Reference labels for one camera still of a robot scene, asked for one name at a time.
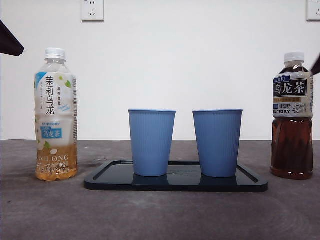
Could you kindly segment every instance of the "table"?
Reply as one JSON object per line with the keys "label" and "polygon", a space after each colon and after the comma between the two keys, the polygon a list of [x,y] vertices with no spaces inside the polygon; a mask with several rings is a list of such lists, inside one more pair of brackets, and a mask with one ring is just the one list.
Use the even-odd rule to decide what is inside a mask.
{"label": "table", "polygon": [[[2,240],[320,239],[320,141],[309,180],[271,175],[270,141],[240,141],[238,161],[269,182],[260,193],[85,189],[106,160],[132,158],[127,140],[78,141],[78,174],[53,182],[35,178],[35,141],[0,147]],[[173,141],[170,160],[198,160],[196,141]]]}

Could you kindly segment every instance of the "bottle cap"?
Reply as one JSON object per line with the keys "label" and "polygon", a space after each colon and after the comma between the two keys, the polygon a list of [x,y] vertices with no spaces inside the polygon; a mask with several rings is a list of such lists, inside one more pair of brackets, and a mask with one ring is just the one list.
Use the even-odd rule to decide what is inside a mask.
{"label": "bottle cap", "polygon": [[61,48],[48,47],[45,50],[45,59],[63,59],[66,60],[66,51]]}
{"label": "bottle cap", "polygon": [[301,51],[288,52],[284,55],[284,63],[290,61],[305,61],[305,54]]}

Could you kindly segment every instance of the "cup rim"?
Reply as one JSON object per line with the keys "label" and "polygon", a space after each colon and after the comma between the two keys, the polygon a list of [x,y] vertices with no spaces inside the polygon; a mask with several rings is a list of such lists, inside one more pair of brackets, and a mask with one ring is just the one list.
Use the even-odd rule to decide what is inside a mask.
{"label": "cup rim", "polygon": [[207,109],[207,110],[193,110],[193,113],[203,113],[203,112],[243,112],[243,109]]}
{"label": "cup rim", "polygon": [[167,110],[167,109],[128,109],[129,112],[169,112],[176,113],[175,110]]}

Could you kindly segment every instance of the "oolong tea bottle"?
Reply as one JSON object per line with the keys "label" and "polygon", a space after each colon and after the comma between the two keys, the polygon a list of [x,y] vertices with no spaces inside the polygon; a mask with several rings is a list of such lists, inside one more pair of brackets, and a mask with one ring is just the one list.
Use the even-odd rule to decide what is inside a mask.
{"label": "oolong tea bottle", "polygon": [[303,180],[313,174],[313,91],[304,53],[284,56],[285,68],[273,79],[272,174]]}
{"label": "oolong tea bottle", "polygon": [[40,180],[68,179],[77,165],[77,80],[65,66],[60,48],[45,50],[46,65],[35,75],[35,175]]}

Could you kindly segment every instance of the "outlet cover plate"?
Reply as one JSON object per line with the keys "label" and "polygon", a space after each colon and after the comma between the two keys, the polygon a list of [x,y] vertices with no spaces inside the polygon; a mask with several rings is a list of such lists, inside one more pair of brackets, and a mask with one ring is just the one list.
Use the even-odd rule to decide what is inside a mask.
{"label": "outlet cover plate", "polygon": [[306,0],[306,20],[320,21],[320,0]]}
{"label": "outlet cover plate", "polygon": [[82,21],[105,20],[104,0],[82,0]]}

